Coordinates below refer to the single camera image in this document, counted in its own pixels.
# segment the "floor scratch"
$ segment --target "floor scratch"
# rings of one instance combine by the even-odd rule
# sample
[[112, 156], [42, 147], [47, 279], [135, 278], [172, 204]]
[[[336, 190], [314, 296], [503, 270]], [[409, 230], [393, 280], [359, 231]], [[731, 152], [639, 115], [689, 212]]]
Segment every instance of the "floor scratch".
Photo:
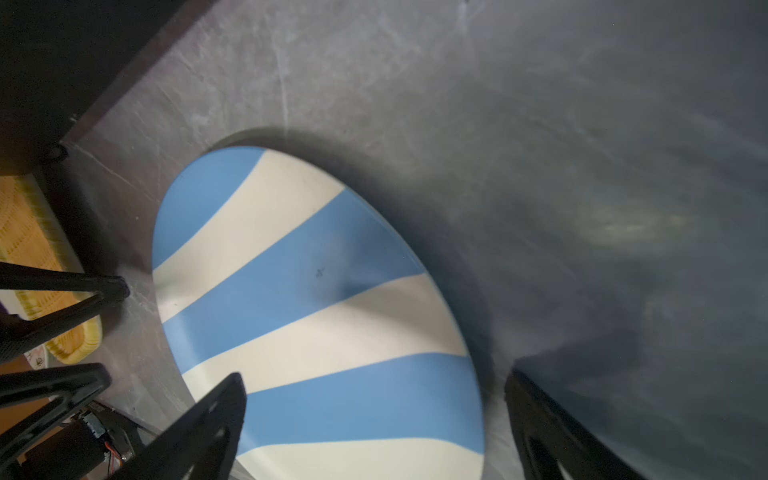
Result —
[[272, 45], [272, 52], [275, 54], [275, 60], [277, 61], [277, 78], [280, 81], [280, 94], [283, 98], [283, 136], [288, 136], [288, 95], [286, 93], [285, 84], [285, 71], [283, 70], [283, 58], [280, 56], [280, 49], [275, 43], [275, 36], [270, 28], [270, 19], [266, 18], [265, 22], [266, 31], [270, 34], [270, 44]]
[[77, 151], [80, 151], [80, 152], [81, 152], [82, 154], [84, 154], [86, 157], [89, 157], [89, 158], [91, 158], [91, 159], [92, 159], [94, 162], [96, 162], [96, 164], [98, 164], [98, 166], [99, 166], [99, 167], [101, 167], [101, 168], [105, 169], [105, 170], [106, 170], [106, 171], [107, 171], [109, 174], [111, 174], [113, 177], [119, 178], [119, 179], [120, 179], [120, 180], [122, 180], [122, 181], [123, 181], [123, 182], [124, 182], [126, 185], [128, 185], [128, 186], [129, 186], [129, 187], [131, 187], [131, 188], [133, 188], [134, 190], [136, 190], [136, 191], [137, 191], [137, 192], [139, 192], [140, 194], [144, 195], [144, 196], [145, 196], [146, 198], [148, 198], [149, 200], [152, 200], [153, 202], [156, 202], [156, 201], [157, 201], [156, 199], [152, 198], [150, 195], [146, 194], [146, 193], [145, 193], [145, 192], [144, 192], [142, 189], [140, 189], [140, 188], [137, 188], [137, 187], [136, 187], [136, 185], [133, 185], [131, 182], [129, 182], [128, 180], [126, 180], [126, 179], [125, 179], [125, 177], [123, 177], [122, 175], [120, 175], [118, 172], [116, 172], [116, 171], [112, 170], [111, 168], [109, 168], [109, 167], [107, 167], [106, 165], [104, 165], [103, 163], [101, 163], [101, 162], [99, 161], [99, 159], [98, 159], [98, 158], [96, 158], [96, 157], [95, 157], [95, 156], [94, 156], [94, 155], [93, 155], [91, 152], [89, 152], [89, 151], [85, 150], [83, 147], [81, 147], [81, 146], [79, 146], [79, 145], [77, 145], [77, 144], [73, 144], [73, 145], [72, 145], [72, 147], [73, 147], [75, 150], [77, 150]]
[[161, 175], [161, 169], [160, 169], [160, 139], [155, 137], [154, 139], [154, 160], [155, 163], [157, 163], [157, 199], [160, 200], [162, 198], [161, 192], [160, 192], [160, 175]]

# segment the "orange wire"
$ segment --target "orange wire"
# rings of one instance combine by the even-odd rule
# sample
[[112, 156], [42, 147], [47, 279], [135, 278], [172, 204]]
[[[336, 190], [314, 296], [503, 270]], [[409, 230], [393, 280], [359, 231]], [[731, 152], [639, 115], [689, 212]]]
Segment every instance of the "orange wire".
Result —
[[120, 457], [120, 454], [117, 450], [112, 448], [112, 445], [109, 445], [109, 442], [104, 442], [104, 446], [107, 447], [107, 450], [112, 452], [112, 455], [118, 460], [118, 464], [120, 466], [123, 466], [123, 459]]

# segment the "round plate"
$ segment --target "round plate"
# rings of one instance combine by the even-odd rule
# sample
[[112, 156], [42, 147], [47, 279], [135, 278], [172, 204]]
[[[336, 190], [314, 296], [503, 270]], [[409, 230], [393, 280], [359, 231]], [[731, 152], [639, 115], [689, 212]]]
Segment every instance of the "round plate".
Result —
[[472, 480], [482, 407], [456, 322], [364, 200], [276, 151], [232, 147], [170, 186], [157, 307], [195, 400], [248, 394], [237, 459], [259, 480]]

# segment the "white stripe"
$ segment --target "white stripe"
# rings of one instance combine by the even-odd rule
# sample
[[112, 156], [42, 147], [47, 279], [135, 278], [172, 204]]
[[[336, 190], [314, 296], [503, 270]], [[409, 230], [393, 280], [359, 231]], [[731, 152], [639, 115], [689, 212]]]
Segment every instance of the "white stripe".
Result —
[[426, 274], [393, 280], [202, 362], [184, 373], [195, 400], [230, 372], [248, 393], [416, 353], [466, 355]]
[[266, 151], [219, 211], [154, 269], [163, 322], [325, 207], [344, 186], [294, 157]]
[[269, 480], [478, 480], [483, 455], [434, 439], [268, 445], [237, 457]]

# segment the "concrete floor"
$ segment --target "concrete floor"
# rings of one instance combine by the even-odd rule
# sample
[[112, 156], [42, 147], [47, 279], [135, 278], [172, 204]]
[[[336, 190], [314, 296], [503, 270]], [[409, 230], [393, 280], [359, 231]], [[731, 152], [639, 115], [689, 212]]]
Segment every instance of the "concrete floor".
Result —
[[104, 398], [190, 404], [154, 218], [214, 145], [326, 169], [435, 277], [484, 389], [483, 480], [522, 478], [519, 365], [648, 478], [759, 478], [768, 450], [765, 2], [219, 0], [48, 170], [104, 316]]

